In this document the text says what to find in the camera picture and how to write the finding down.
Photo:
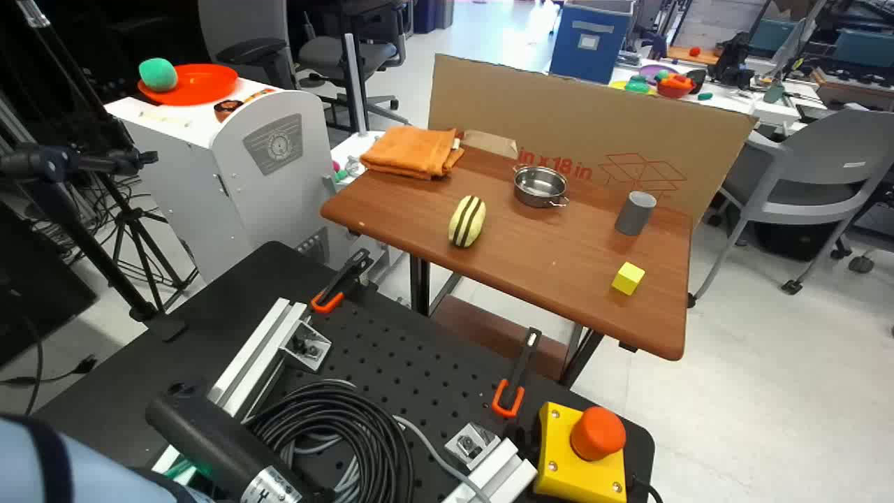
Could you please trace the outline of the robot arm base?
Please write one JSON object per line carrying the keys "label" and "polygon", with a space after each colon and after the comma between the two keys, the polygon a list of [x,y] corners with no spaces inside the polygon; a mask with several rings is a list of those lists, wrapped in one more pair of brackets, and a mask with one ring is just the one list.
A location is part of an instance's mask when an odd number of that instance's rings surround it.
{"label": "robot arm base", "polygon": [[313,489],[232,412],[199,396],[158,396],[148,421],[220,496],[140,463],[123,463],[41,418],[0,417],[0,503],[313,503]]}

